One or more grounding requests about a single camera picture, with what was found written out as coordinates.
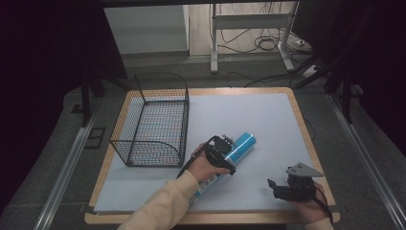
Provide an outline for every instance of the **wall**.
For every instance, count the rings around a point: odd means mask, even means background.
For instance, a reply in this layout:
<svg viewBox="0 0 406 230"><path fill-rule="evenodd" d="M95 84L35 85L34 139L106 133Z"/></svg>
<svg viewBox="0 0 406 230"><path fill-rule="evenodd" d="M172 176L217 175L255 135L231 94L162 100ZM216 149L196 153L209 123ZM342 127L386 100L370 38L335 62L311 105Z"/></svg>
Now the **wall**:
<svg viewBox="0 0 406 230"><path fill-rule="evenodd" d="M104 9L120 54L188 51L187 6Z"/></svg>

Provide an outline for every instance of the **sleeve cuff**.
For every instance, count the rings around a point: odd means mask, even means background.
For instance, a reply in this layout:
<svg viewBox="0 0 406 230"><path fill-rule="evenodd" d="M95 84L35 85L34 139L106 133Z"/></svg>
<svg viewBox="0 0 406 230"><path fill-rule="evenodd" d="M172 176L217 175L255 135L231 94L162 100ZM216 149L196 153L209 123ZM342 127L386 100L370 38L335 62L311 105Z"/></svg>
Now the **sleeve cuff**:
<svg viewBox="0 0 406 230"><path fill-rule="evenodd" d="M174 183L180 189L182 194L187 197L191 197L199 189L199 183L189 171L183 172Z"/></svg>

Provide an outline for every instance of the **wooden table edge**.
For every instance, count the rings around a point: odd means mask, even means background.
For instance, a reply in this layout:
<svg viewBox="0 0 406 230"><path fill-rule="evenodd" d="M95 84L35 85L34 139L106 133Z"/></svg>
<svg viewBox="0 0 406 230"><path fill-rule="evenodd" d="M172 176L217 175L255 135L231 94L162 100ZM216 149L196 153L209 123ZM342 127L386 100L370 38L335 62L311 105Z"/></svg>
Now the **wooden table edge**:
<svg viewBox="0 0 406 230"><path fill-rule="evenodd" d="M305 120L303 119L301 110L293 94L292 89L288 87L274 87L274 88L192 88L189 89L189 94L191 96L198 95L241 95L241 94L278 94L284 93L287 95L290 104L292 106L293 112L295 114L296 120L298 122L299 129L304 138L306 148L308 150L310 159L312 161L315 170L324 173L322 165L317 156L316 149L314 149L313 143L311 141L310 135L308 134L307 128L305 126ZM95 185L95 189L89 201L89 207L95 207L96 202L99 198L99 193L102 190L102 185L107 177L110 164L114 156L114 149L111 145L108 146L107 153L101 165L101 172L99 173L98 180ZM331 189L328 186L325 177L319 178L319 183L322 184L325 195L327 197L328 205L336 205L334 197L331 193ZM99 215L96 213L86 213L85 222L88 224L111 224L111 223L122 223L131 214L106 214ZM333 213L333 220L337 222L340 220L340 213ZM274 212L248 212L248 213L198 213L198 212L188 212L180 221L179 224L262 224L262 223L300 223L298 213L296 211L274 211Z"/></svg>

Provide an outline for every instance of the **gray floor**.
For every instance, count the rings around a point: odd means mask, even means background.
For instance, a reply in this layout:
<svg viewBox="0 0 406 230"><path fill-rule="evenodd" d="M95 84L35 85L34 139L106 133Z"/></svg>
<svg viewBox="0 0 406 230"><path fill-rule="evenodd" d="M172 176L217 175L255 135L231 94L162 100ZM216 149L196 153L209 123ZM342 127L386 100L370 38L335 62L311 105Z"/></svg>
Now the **gray floor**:
<svg viewBox="0 0 406 230"><path fill-rule="evenodd" d="M186 58L127 58L124 64L129 76L134 73L172 72L181 75L190 88L195 87L242 87L251 80L285 74L279 55L221 57L219 72L210 73L206 57ZM252 84L252 87L288 86L301 77L269 78ZM307 122L310 136L324 167L330 188L340 207L341 220L335 229L397 229L364 169L354 146L344 131L332 103L323 91L325 79L314 81L295 90L295 97ZM115 229L118 225L89 225L84 213L92 195L108 138L115 125L125 92L118 86L104 81L106 96L101 99L99 114L93 127L104 127L101 146L88 140L71 181L57 209L50 229ZM80 104L79 90L67 94L64 110L47 146L32 171L15 194L0 219L0 229L33 229L51 192L66 156L74 144L81 125L81 114L71 113ZM406 206L405 157L366 115L357 99L351 102L351 116L366 149L376 167L392 188L400 204ZM288 229L302 229L301 225L289 225ZM252 229L271 229L271 226L253 226Z"/></svg>

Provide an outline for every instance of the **white board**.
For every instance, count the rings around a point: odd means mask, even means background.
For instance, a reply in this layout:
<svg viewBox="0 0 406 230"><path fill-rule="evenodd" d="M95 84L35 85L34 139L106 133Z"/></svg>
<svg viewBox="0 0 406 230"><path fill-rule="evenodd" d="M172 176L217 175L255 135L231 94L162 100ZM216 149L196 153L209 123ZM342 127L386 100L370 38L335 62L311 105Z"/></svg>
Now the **white board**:
<svg viewBox="0 0 406 230"><path fill-rule="evenodd" d="M286 94L190 96L186 161L199 144L214 135L236 140L252 133L257 143L237 164L237 172L215 184L191 211L293 209L275 199L267 178L286 185L287 167L312 166L305 141ZM135 211L180 169L129 168L117 153L101 189L95 212Z"/></svg>

